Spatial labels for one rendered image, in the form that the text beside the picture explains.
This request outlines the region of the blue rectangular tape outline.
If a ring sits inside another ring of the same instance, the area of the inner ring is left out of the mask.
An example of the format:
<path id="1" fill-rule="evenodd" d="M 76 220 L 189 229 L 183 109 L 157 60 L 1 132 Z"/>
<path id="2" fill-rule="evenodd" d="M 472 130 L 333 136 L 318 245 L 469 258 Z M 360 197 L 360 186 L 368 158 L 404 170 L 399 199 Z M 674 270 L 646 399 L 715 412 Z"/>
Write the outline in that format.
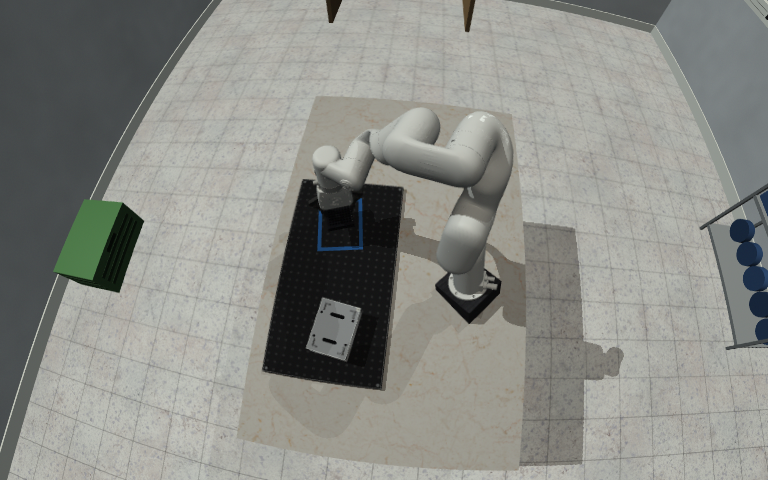
<path id="1" fill-rule="evenodd" d="M 362 198 L 359 202 L 359 246 L 347 246 L 347 247 L 322 247 L 321 248 L 321 236 L 322 236 L 322 214 L 319 211 L 318 219 L 318 245 L 317 251 L 336 251 L 336 250 L 361 250 L 363 249 L 363 220 L 362 220 Z"/>

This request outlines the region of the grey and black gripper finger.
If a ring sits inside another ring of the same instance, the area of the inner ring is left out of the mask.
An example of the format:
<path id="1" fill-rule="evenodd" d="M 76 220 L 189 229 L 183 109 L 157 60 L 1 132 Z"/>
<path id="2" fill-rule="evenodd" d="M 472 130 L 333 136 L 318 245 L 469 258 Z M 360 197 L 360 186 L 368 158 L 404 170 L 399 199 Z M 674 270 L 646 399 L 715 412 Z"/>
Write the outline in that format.
<path id="1" fill-rule="evenodd" d="M 316 202 L 317 202 L 317 203 L 316 203 Z M 324 217 L 326 217 L 326 212 L 325 212 L 325 210 L 322 210 L 322 209 L 320 208 L 320 206 L 319 206 L 319 202 L 318 202 L 318 198 L 317 198 L 317 196 L 316 196 L 316 197 L 314 197 L 314 198 L 312 198 L 311 200 L 309 200 L 309 201 L 308 201 L 308 205 L 309 205 L 309 206 L 312 206 L 312 207 L 313 207 L 313 208 L 315 208 L 315 209 L 319 209 L 319 211 L 321 211 L 321 214 L 324 214 Z"/>
<path id="2" fill-rule="evenodd" d="M 363 195 L 363 191 L 362 190 L 358 190 L 358 191 L 351 191 L 351 192 L 352 192 L 352 197 L 353 197 L 353 203 L 351 204 L 351 211 L 353 212 L 354 211 L 353 208 L 355 208 L 356 202 Z"/>

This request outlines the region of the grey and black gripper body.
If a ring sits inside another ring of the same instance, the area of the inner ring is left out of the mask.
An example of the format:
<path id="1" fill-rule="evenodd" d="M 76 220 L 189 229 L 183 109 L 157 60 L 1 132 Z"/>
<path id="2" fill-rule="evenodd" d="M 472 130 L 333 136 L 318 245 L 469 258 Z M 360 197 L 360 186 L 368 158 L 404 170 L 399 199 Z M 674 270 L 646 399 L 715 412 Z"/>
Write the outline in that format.
<path id="1" fill-rule="evenodd" d="M 351 191 L 348 191 L 343 187 L 340 191 L 336 193 L 326 193 L 322 191 L 317 185 L 317 196 L 318 196 L 320 208 L 322 210 L 329 210 L 329 209 L 349 206 L 353 203 L 353 197 L 352 197 Z M 334 194 L 334 195 L 331 195 L 331 194 Z"/>

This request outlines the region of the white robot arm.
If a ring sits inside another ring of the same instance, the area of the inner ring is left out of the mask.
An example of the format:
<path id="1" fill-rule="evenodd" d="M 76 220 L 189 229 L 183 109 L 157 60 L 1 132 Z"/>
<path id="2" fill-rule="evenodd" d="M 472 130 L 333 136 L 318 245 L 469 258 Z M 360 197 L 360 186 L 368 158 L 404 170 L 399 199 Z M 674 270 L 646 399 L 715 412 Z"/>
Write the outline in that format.
<path id="1" fill-rule="evenodd" d="M 486 274 L 483 264 L 485 243 L 513 167 L 512 141 L 504 125 L 488 112 L 473 112 L 458 124 L 445 148 L 439 147 L 434 145 L 439 119 L 419 107 L 378 131 L 368 129 L 356 137 L 344 158 L 333 146 L 319 147 L 312 156 L 317 177 L 313 185 L 326 193 L 343 187 L 358 191 L 376 157 L 405 174 L 464 188 L 444 228 L 437 261 L 451 273 L 449 289 L 458 299 L 472 301 L 487 289 L 497 290 L 497 284 L 488 283 L 495 277 Z"/>

